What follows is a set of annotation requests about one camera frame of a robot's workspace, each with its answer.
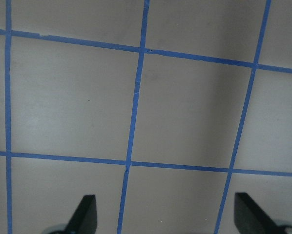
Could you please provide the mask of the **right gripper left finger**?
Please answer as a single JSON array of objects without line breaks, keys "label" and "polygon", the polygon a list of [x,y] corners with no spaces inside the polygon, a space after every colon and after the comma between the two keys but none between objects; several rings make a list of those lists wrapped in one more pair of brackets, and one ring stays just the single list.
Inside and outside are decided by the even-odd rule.
[{"label": "right gripper left finger", "polygon": [[85,195],[77,206],[64,234],[94,234],[98,226],[96,196]]}]

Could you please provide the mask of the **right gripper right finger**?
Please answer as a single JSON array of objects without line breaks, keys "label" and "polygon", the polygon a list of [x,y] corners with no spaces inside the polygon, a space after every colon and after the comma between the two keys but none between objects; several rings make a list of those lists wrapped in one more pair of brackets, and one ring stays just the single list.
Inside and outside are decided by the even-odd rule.
[{"label": "right gripper right finger", "polygon": [[234,195],[234,224],[240,234],[279,234],[275,222],[247,194]]}]

